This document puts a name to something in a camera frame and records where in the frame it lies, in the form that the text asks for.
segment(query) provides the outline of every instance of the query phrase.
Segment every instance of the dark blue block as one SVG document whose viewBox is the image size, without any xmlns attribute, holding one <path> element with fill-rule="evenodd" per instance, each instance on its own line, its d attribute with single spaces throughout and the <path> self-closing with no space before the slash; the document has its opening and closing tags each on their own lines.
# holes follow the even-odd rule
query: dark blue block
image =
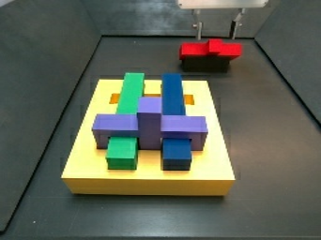
<svg viewBox="0 0 321 240">
<path fill-rule="evenodd" d="M 191 165 L 191 141 L 188 139 L 163 139 L 162 165 Z"/>
<path fill-rule="evenodd" d="M 162 76 L 162 111 L 163 115 L 186 115 L 180 74 L 166 73 Z"/>
</svg>

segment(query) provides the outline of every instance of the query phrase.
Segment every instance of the gray table surface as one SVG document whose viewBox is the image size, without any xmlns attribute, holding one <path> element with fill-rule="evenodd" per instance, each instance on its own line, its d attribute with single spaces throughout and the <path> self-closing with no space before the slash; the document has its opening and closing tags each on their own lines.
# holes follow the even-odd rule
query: gray table surface
<svg viewBox="0 0 321 240">
<path fill-rule="evenodd" d="M 75 196 L 61 182 L 99 77 L 180 72 L 183 41 L 194 39 L 103 37 L 4 239 L 321 236 L 320 126 L 253 40 L 239 40 L 227 74 L 183 73 L 210 83 L 237 176 L 225 198 Z"/>
</svg>

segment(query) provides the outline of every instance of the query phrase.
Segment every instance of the red and black block stack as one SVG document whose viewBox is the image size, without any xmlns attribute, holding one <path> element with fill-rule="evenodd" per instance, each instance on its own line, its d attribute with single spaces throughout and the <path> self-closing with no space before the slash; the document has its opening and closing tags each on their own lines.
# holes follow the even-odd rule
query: red and black block stack
<svg viewBox="0 0 321 240">
<path fill-rule="evenodd" d="M 239 43 L 223 43 L 222 39 L 210 39 L 203 43 L 183 43 L 179 60 L 186 72 L 227 72 L 230 60 L 241 54 Z"/>
</svg>

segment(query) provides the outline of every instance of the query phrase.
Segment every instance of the yellow base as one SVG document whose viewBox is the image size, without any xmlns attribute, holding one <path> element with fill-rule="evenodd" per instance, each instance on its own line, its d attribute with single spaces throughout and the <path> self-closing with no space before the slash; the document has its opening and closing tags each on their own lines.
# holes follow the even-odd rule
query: yellow base
<svg viewBox="0 0 321 240">
<path fill-rule="evenodd" d="M 205 115 L 209 136 L 205 150 L 192 151 L 190 171 L 162 171 L 160 152 L 140 150 L 135 171 L 108 170 L 106 150 L 95 148 L 91 125 L 98 113 L 115 113 L 112 94 L 122 90 L 120 80 L 100 80 L 61 175 L 69 191 L 83 194 L 223 196 L 234 174 L 206 81 L 183 81 L 187 115 Z M 160 94 L 160 81 L 146 81 L 144 94 Z"/>
</svg>

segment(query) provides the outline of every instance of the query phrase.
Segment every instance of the purple block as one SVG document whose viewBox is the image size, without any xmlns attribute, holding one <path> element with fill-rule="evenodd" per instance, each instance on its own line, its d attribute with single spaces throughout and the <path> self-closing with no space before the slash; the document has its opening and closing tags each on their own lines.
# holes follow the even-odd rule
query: purple block
<svg viewBox="0 0 321 240">
<path fill-rule="evenodd" d="M 107 149 L 110 137 L 138 137 L 135 114 L 96 114 L 92 124 L 96 148 Z"/>
<path fill-rule="evenodd" d="M 140 97 L 138 101 L 136 113 L 148 113 L 150 115 L 162 113 L 160 97 Z"/>
<path fill-rule="evenodd" d="M 139 149 L 160 150 L 162 98 L 140 97 L 138 103 Z"/>
<path fill-rule="evenodd" d="M 203 151 L 207 138 L 205 116 L 163 115 L 162 138 L 191 139 L 191 151 Z"/>
</svg>

